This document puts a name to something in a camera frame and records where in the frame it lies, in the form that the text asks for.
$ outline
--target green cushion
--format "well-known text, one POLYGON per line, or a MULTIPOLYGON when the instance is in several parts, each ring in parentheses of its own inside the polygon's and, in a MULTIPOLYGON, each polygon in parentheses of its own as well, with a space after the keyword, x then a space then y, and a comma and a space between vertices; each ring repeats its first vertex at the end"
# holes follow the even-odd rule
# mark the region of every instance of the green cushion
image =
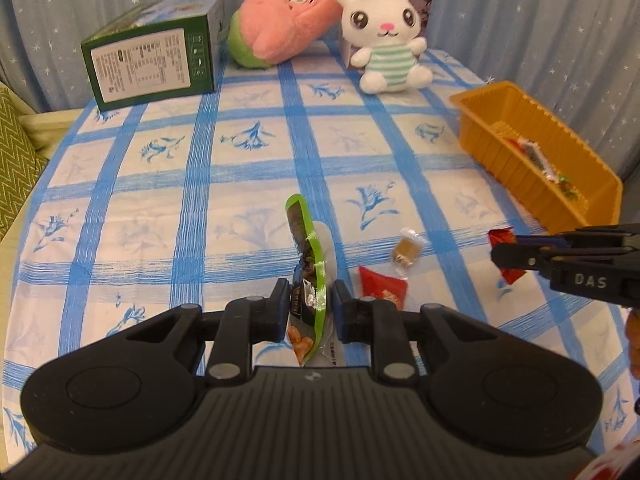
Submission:
POLYGON ((0 89, 0 240, 46 165, 20 126, 9 92, 0 89))

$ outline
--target bed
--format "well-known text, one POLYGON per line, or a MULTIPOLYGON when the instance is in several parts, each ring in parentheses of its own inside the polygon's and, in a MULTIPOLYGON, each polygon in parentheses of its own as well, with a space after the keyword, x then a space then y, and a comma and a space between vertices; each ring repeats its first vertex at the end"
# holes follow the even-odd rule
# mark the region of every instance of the bed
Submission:
MULTIPOLYGON (((531 273, 501 280, 486 232, 541 229, 457 144, 449 96, 484 82, 443 51, 420 62, 434 73, 427 89, 367 96, 335 44, 315 43, 268 70, 228 62, 213 94, 104 113, 89 104, 26 213, 4 357, 9 460, 34 446, 19 393, 39 365, 170 306, 220 310, 290 278, 284 203, 296 192, 331 229, 354 294, 357 267, 392 274, 400 229, 416 230, 428 243, 405 309, 441 303, 585 364, 605 393, 590 446, 633 438, 624 311, 531 273)), ((281 364, 292 354, 278 351, 281 364)), ((334 362, 366 364, 366 348, 340 348, 334 362)))

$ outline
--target striped shirt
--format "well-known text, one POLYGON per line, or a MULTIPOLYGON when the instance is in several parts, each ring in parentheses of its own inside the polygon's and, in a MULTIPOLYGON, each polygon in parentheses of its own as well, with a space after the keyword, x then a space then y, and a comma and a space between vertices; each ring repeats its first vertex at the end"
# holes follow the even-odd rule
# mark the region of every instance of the striped shirt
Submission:
POLYGON ((374 46, 371 48, 371 60, 366 70, 380 72, 388 86, 400 86, 406 82, 406 76, 415 65, 415 56, 407 44, 374 46))

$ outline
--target nutrition label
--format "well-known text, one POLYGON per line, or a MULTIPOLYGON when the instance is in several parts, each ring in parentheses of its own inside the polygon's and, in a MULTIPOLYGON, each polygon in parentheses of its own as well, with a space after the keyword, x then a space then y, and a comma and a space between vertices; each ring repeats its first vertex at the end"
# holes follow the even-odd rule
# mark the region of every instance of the nutrition label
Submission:
POLYGON ((181 28, 99 46, 91 57, 105 103, 191 86, 181 28))

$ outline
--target green box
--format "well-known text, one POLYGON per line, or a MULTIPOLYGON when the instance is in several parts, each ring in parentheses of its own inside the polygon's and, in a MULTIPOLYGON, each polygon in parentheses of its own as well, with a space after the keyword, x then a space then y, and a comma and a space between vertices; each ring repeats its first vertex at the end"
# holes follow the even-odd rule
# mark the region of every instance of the green box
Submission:
POLYGON ((224 0, 163 0, 131 9, 81 43, 100 111, 218 86, 224 0))

